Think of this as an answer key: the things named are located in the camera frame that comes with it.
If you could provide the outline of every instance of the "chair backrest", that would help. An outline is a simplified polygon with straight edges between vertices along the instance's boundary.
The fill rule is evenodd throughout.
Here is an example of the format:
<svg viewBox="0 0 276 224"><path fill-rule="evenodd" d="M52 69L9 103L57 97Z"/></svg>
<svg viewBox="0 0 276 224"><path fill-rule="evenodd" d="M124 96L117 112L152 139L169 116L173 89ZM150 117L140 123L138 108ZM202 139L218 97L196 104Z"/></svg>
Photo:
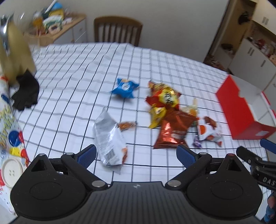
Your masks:
<svg viewBox="0 0 276 224"><path fill-rule="evenodd" d="M137 47L142 27L142 23L128 17L98 17L94 20L95 42L130 43Z"/></svg>

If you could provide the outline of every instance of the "white checkered tablecloth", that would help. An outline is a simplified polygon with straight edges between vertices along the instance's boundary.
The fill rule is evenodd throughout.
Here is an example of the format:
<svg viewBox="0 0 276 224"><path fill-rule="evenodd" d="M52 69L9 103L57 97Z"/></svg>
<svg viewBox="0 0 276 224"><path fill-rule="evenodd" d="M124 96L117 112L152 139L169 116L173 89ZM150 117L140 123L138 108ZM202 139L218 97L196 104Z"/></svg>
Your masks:
<svg viewBox="0 0 276 224"><path fill-rule="evenodd" d="M128 157L118 175L97 158L88 170L110 184L112 181L162 181L164 184L184 170L175 149L152 150L159 128L149 129L150 94L148 81L164 82L183 93L181 106L198 98L200 116L209 116L223 128L223 146L203 141L203 149L192 145L196 132L190 128L188 146L196 153L213 157L235 153L242 145L266 160L265 149L255 140L232 140L216 91L226 72L184 57L130 44L88 43L50 45L34 56L40 84L38 104L24 112L15 112L23 130L30 160L39 153L58 158L66 152L78 153L94 143L92 127L104 106L117 121L137 121L134 130L123 132ZM110 91L118 77L140 84L135 99L122 99ZM261 187L264 199L270 191Z"/></svg>

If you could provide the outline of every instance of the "blue gripper pad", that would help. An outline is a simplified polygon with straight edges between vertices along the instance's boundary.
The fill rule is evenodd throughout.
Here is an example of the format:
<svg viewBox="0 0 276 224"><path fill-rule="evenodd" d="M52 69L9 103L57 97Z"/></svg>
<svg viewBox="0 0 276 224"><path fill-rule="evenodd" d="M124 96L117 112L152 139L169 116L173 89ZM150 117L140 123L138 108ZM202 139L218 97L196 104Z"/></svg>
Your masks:
<svg viewBox="0 0 276 224"><path fill-rule="evenodd" d="M179 145L176 149L176 157L183 164L184 167L188 168L190 165L198 160L198 154L184 145Z"/></svg>
<svg viewBox="0 0 276 224"><path fill-rule="evenodd" d="M276 144L275 143L273 143L265 138L262 138L260 140L260 145L262 147L264 147L266 150L276 154Z"/></svg>
<svg viewBox="0 0 276 224"><path fill-rule="evenodd" d="M97 149L95 145L89 145L85 149L77 153L74 158L79 164L81 164L86 169L95 160L97 155Z"/></svg>

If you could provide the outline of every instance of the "red and white box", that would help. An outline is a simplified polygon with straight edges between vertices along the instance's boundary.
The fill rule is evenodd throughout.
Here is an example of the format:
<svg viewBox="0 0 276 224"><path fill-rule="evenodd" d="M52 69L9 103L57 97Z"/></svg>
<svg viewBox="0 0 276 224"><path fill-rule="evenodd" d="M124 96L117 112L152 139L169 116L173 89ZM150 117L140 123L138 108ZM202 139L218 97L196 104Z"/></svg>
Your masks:
<svg viewBox="0 0 276 224"><path fill-rule="evenodd" d="M233 139L268 138L276 131L275 112L265 94L229 75L216 93Z"/></svg>

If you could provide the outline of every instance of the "drawer handle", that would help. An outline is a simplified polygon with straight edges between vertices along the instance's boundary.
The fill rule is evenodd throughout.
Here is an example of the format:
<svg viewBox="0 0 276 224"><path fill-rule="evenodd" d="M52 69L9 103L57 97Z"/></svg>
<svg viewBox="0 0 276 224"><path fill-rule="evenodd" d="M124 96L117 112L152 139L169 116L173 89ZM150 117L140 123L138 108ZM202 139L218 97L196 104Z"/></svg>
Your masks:
<svg viewBox="0 0 276 224"><path fill-rule="evenodd" d="M263 61L263 63L262 63L262 65L261 65L261 67L263 67L263 66L264 66L265 62L266 62L266 60L264 60L264 61Z"/></svg>
<svg viewBox="0 0 276 224"><path fill-rule="evenodd" d="M250 48L249 51L248 51L247 53L249 54L251 50L252 50L252 48Z"/></svg>
<svg viewBox="0 0 276 224"><path fill-rule="evenodd" d="M254 53L254 51L255 51L254 49L253 49L253 50L251 51L251 54L250 54L250 56L252 56L252 54Z"/></svg>

